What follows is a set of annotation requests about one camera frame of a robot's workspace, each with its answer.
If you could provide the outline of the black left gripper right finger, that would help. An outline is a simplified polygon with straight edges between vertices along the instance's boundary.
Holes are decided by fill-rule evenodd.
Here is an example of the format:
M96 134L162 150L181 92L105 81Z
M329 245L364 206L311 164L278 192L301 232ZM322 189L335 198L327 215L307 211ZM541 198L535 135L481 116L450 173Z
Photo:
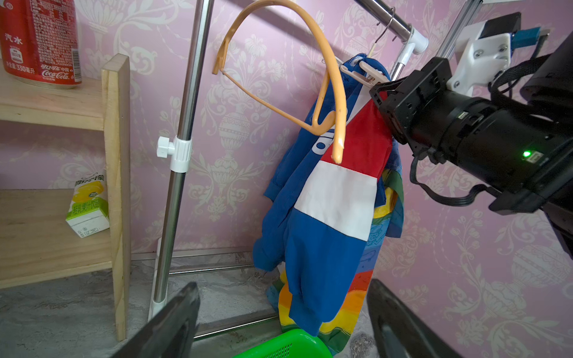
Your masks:
M366 296L375 343L381 357L459 357L379 279Z

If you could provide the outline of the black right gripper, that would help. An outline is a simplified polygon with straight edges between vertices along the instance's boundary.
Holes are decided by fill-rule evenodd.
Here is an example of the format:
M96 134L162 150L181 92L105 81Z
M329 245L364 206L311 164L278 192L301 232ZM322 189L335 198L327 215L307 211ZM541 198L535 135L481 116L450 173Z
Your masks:
M376 84L369 94L398 143L410 142L416 114L446 90L452 77L449 60L432 58L421 70L397 81Z

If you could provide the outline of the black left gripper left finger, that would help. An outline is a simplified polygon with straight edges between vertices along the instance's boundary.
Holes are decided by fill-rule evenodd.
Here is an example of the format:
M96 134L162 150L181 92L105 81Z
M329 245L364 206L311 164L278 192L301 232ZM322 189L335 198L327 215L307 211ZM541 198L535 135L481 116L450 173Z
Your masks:
M190 357L199 308L198 286L188 283L112 358Z

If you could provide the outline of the blue red white jacket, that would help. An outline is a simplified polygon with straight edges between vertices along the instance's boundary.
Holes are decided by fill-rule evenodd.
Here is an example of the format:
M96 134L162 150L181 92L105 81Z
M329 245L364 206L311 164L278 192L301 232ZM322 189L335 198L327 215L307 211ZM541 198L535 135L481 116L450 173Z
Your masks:
M342 162L332 158L332 132L300 131L265 192L272 206L253 250L256 267L281 270L267 295L282 330L326 343L352 335L383 241L404 225L398 144L358 81L363 64L386 73L362 54L345 64Z

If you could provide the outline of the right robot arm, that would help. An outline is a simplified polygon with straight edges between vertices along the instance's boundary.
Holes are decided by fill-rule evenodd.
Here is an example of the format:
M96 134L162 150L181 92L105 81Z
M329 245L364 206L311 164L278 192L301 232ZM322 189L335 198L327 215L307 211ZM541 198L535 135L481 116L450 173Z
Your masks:
M463 197L434 191L451 207L481 192L500 215L544 212L564 251L572 252L572 39L498 76L490 97L447 88L449 62L432 58L421 70L375 85L372 100L413 159L453 163L479 184Z

